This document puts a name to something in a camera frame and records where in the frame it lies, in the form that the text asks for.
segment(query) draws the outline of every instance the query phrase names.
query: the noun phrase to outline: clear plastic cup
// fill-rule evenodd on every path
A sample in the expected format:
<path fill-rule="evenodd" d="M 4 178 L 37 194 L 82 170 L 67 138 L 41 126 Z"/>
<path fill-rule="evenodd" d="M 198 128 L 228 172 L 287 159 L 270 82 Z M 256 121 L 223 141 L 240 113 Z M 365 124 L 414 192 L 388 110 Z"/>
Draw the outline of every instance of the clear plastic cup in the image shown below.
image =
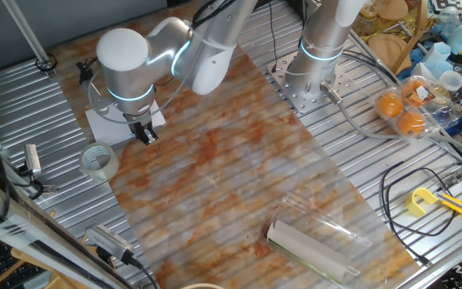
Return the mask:
<path fill-rule="evenodd" d="M 457 92 L 462 87 L 462 76 L 455 71 L 446 71 L 440 77 L 440 84 L 450 92 Z"/>

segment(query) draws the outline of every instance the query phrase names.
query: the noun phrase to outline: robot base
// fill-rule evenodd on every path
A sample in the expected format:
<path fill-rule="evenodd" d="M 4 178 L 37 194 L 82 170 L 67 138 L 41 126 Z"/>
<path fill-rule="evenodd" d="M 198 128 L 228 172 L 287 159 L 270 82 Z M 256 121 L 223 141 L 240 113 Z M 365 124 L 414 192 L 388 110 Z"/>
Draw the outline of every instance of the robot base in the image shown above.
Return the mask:
<path fill-rule="evenodd" d="M 287 99 L 289 103 L 291 103 L 294 110 L 299 114 L 305 114 L 307 112 L 311 112 L 316 108 L 320 108 L 331 101 L 326 97 L 325 94 L 321 94 L 320 96 L 293 96 L 289 95 L 286 90 L 286 68 L 297 55 L 297 52 L 288 54 L 278 59 L 278 66 L 275 72 L 272 72 L 272 67 L 274 66 L 275 62 L 267 64 L 267 68 L 269 74 L 274 78 L 274 82 L 279 85 L 279 88 L 282 91 L 282 96 Z M 346 75 L 346 73 L 340 68 L 340 62 L 335 68 L 336 80 L 333 83 L 333 87 L 336 89 L 342 97 L 347 96 L 348 94 L 352 93 L 355 90 L 355 85 L 352 83 L 352 80 Z"/>

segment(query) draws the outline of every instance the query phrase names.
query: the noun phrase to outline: metal pole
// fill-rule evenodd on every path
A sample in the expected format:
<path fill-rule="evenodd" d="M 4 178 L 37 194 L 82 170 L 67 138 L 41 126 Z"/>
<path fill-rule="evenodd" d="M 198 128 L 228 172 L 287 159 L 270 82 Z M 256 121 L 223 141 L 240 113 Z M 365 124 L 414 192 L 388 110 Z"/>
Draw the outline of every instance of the metal pole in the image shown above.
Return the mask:
<path fill-rule="evenodd" d="M 35 33 L 33 33 L 33 31 L 31 30 L 30 24 L 28 24 L 28 21 L 22 14 L 22 11 L 15 2 L 15 0 L 2 1 L 8 9 L 8 12 L 10 12 L 10 15 L 14 19 L 15 23 L 19 27 L 19 30 L 21 30 L 22 35 L 24 35 L 24 38 L 30 45 L 31 50 L 33 50 L 33 53 L 35 53 L 35 55 L 37 56 L 38 65 L 40 65 L 40 67 L 44 69 L 50 68 L 51 61 L 49 60 L 46 51 L 44 51 L 44 48 L 42 47 L 42 45 L 40 45 L 37 36 L 35 36 Z"/>

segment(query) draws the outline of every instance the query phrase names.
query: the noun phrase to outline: robotic arm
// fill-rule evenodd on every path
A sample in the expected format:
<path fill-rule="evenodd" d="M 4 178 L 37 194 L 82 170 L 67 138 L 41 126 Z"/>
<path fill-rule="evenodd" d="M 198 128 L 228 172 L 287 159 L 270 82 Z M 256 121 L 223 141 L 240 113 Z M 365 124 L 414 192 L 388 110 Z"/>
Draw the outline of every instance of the robotic arm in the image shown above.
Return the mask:
<path fill-rule="evenodd" d="M 89 67 L 80 65 L 82 86 L 95 96 L 94 109 L 107 113 L 115 105 L 136 138 L 146 145 L 157 139 L 152 130 L 154 83 L 172 75 L 196 94 L 217 88 L 229 68 L 238 36 L 257 0 L 209 0 L 194 15 L 192 24 L 166 18 L 145 38 L 130 29 L 104 34 L 96 48 L 111 100 L 100 96 L 89 81 Z M 298 56 L 287 72 L 287 87 L 294 94 L 321 95 L 321 83 L 334 82 L 334 66 L 352 22 L 365 0 L 324 0 L 307 21 Z"/>

